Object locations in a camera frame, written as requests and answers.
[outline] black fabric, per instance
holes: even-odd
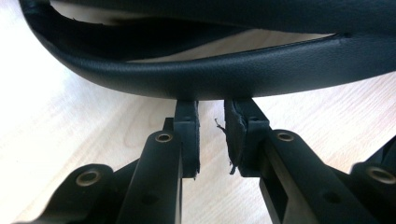
[[[68,20],[48,1],[21,0],[32,30],[59,61],[82,77],[118,91],[183,100],[249,98],[324,88],[396,69],[394,1],[87,3],[177,19],[114,28]],[[161,22],[180,32],[168,34]],[[188,62],[125,62],[196,47],[247,27],[341,34]]]

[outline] black strap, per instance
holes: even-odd
[[[329,87],[396,68],[394,1],[81,2],[173,18],[111,27],[69,20],[48,1],[21,0],[32,30],[58,60],[118,91],[185,100],[246,98]],[[187,62],[126,62],[194,48],[247,27],[340,34]]]

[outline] wooden surface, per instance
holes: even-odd
[[[242,37],[180,59],[307,38],[274,32]],[[111,91],[67,70],[38,43],[13,0],[0,2],[0,62],[0,223],[37,217],[81,165],[117,170],[135,160],[147,136],[174,113],[173,100]],[[396,134],[395,86],[395,74],[387,74],[255,101],[274,129],[298,133],[325,162],[347,172]],[[259,180],[229,175],[225,137],[214,121],[224,124],[222,102],[201,102],[199,111],[202,168],[195,181],[183,181],[183,223],[271,223]]]

